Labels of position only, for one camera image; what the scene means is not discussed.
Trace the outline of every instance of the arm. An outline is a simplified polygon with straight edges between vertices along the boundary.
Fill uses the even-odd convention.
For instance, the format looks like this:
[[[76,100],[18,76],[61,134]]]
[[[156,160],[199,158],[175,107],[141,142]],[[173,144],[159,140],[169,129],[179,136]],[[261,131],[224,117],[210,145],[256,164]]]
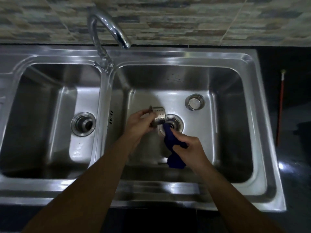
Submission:
[[[149,132],[154,113],[132,114],[124,134],[69,187],[44,207],[23,229],[35,232],[99,232],[115,195],[125,162],[141,137]]]
[[[213,167],[197,137],[189,137],[176,131],[173,133],[178,140],[188,144],[187,149],[174,145],[173,150],[203,179],[230,232],[284,232]]]

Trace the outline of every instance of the chrome faucet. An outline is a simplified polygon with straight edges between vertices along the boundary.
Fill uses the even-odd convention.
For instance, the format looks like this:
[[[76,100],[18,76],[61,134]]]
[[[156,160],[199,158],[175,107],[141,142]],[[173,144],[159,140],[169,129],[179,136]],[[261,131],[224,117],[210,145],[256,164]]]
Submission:
[[[103,24],[103,26],[107,28],[107,30],[116,39],[121,48],[130,48],[131,42],[122,31],[120,26],[112,19],[112,16],[110,14],[108,14],[106,11],[97,9],[97,7],[93,7],[89,10],[89,15],[87,17],[87,27],[89,30],[89,34],[91,35],[91,39],[97,49],[97,53],[101,58],[101,62],[94,62],[94,65],[96,67],[101,67],[107,72],[109,71],[109,68],[114,66],[114,63],[109,57],[106,49],[103,48],[100,44],[96,29],[97,20],[99,20]]]

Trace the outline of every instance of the dark blue rag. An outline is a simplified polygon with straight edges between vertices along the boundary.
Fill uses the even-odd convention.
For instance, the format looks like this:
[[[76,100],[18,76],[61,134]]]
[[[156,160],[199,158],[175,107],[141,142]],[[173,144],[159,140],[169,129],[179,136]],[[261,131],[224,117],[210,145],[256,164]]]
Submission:
[[[165,130],[165,138],[164,138],[164,143],[166,147],[172,151],[172,154],[168,157],[167,159],[167,164],[171,168],[184,168],[186,165],[185,163],[181,160],[179,155],[173,151],[173,146],[174,145],[180,145],[181,148],[187,148],[188,145],[185,142],[181,142],[177,140],[177,138],[174,136],[174,134],[171,131],[171,127],[169,123],[163,124],[163,128]]]

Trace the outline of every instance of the hand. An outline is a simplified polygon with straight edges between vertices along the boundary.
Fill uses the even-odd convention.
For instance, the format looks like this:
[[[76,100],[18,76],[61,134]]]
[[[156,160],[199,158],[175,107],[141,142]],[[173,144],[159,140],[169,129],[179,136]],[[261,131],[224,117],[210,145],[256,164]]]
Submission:
[[[141,118],[144,114],[149,113],[149,109],[140,110],[131,114],[127,120],[124,134],[135,139],[134,148],[139,144],[142,136],[153,130],[150,123],[157,117],[155,113],[150,113],[147,117]]]
[[[174,145],[173,150],[194,172],[198,173],[212,165],[206,157],[198,137],[187,136],[173,129],[171,130],[179,141],[186,142],[188,145],[186,149],[181,148],[179,145]]]

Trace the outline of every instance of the double sink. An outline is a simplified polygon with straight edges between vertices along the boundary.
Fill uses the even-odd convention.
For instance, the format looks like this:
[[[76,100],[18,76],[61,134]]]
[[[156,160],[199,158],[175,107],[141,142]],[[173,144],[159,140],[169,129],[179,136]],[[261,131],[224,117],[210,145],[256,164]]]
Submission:
[[[199,137],[212,164],[262,211],[285,211],[255,50],[107,47],[115,65],[93,66],[91,46],[0,47],[0,203],[45,205],[96,162],[128,116],[165,108]],[[200,94],[202,109],[185,99]],[[123,170],[112,207],[216,210],[190,168],[172,169],[159,129]]]

